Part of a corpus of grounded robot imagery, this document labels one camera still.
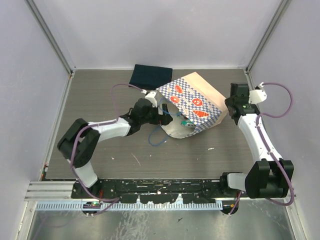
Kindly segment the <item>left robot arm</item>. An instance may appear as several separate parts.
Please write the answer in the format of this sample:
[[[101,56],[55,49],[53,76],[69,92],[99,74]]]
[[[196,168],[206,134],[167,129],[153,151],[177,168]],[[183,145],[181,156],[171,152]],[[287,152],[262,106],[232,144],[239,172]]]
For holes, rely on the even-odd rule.
[[[116,119],[101,122],[87,122],[76,119],[57,144],[57,149],[69,161],[71,169],[83,184],[82,192],[88,198],[100,193],[96,183],[98,176],[93,170],[91,158],[98,143],[116,137],[127,137],[138,132],[142,125],[166,126],[173,121],[167,104],[162,109],[153,106],[146,98],[140,98],[129,111]]]

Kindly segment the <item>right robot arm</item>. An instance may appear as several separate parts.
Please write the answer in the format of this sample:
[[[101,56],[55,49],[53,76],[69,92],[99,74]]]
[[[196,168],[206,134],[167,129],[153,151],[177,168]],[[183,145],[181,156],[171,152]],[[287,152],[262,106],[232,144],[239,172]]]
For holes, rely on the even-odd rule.
[[[262,123],[264,113],[258,104],[267,99],[265,83],[250,90],[246,83],[231,83],[225,105],[234,123],[243,133],[254,164],[248,173],[224,172],[219,179],[219,191],[231,197],[241,191],[251,199],[280,199],[294,197],[291,179],[294,165],[285,160],[273,146]]]

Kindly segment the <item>checkered paper bag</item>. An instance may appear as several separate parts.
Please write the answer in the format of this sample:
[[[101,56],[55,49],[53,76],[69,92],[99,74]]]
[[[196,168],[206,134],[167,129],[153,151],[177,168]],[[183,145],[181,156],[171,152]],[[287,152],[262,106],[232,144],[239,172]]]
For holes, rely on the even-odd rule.
[[[162,125],[172,138],[183,139],[208,130],[222,122],[228,113],[225,96],[197,72],[173,80],[156,89],[159,109],[167,104],[173,121]],[[190,120],[196,127],[184,127],[183,120]]]

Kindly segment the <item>green snack packet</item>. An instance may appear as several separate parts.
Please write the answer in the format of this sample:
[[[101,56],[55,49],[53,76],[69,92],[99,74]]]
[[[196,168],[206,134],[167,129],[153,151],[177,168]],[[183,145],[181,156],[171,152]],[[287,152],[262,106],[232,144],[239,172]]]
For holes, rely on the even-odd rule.
[[[188,128],[195,128],[196,127],[196,125],[192,121],[190,121],[189,119],[182,120],[181,125],[183,127],[188,127]]]

